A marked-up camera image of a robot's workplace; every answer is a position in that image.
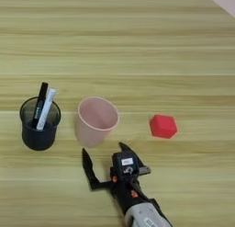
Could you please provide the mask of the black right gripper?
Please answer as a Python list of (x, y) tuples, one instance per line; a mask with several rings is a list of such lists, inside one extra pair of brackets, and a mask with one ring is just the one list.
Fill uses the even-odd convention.
[[(123, 142), (119, 142), (118, 145), (120, 146), (122, 152), (124, 151), (132, 152), (137, 157), (139, 167), (143, 167), (143, 162), (128, 145), (126, 145)], [(145, 202), (150, 202), (153, 205), (153, 207), (156, 208), (157, 210), (160, 209), (160, 206), (155, 199), (144, 198), (140, 194), (141, 188), (138, 179), (134, 180), (135, 187), (133, 187), (130, 183), (122, 181), (118, 177), (117, 169), (114, 166), (112, 166), (110, 168), (111, 182), (110, 181), (100, 182), (95, 176), (95, 172), (93, 169), (93, 162), (90, 158), (89, 153), (85, 149), (82, 149), (82, 157), (83, 157), (84, 172), (88, 179), (90, 188), (92, 190), (110, 189), (110, 193), (117, 200), (117, 203), (123, 213), (126, 213), (128, 209), (131, 208), (132, 206)]]

